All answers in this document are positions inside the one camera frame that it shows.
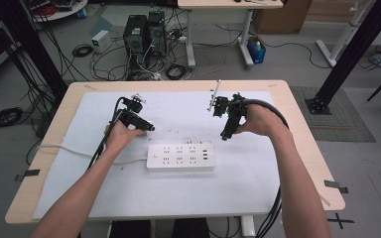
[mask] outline power strip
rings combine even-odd
[[[151,172],[212,171],[214,167],[212,144],[163,144],[148,148],[147,168]]]

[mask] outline forearm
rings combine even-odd
[[[282,130],[271,141],[277,155],[287,237],[330,237],[318,192],[297,152],[293,135]]]
[[[120,148],[99,160],[51,207],[31,237],[77,237]]]

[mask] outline hand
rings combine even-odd
[[[144,134],[143,130],[140,130],[140,129],[130,130],[125,125],[123,125],[121,121],[117,121],[112,131],[110,132],[109,137],[107,138],[107,141],[106,141],[107,150],[109,149],[122,150],[132,141],[132,139],[142,134]]]
[[[283,130],[288,131],[274,112],[260,105],[249,104],[247,106],[246,122],[237,127],[236,134],[252,132],[260,136],[271,137]]]

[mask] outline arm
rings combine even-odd
[[[141,130],[116,122],[97,162],[49,209],[30,237],[77,237],[116,157]]]
[[[236,133],[268,136],[277,156],[283,225],[287,237],[331,237],[324,210],[293,139],[293,134],[272,111],[248,106],[246,123]]]

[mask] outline computer tower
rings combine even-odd
[[[165,12],[149,12],[148,14],[148,34],[151,40],[152,56],[160,58],[167,54]]]
[[[151,42],[147,32],[147,16],[129,16],[123,33],[123,41],[131,68],[147,68],[149,65]]]

